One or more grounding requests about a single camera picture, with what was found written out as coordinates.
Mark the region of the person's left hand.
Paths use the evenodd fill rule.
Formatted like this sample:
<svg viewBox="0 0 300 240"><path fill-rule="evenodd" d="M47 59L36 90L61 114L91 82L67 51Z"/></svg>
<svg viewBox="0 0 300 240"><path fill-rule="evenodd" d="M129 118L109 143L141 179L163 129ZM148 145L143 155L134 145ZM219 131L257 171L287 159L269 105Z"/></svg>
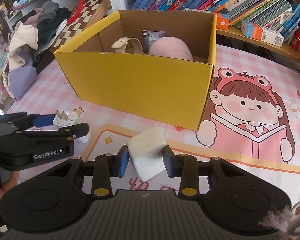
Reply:
<svg viewBox="0 0 300 240"><path fill-rule="evenodd" d="M11 188L17 185L19 179L18 171L6 171L1 170L1 178L4 179L4 183L0 186L0 200L3 195L10 190Z"/></svg>

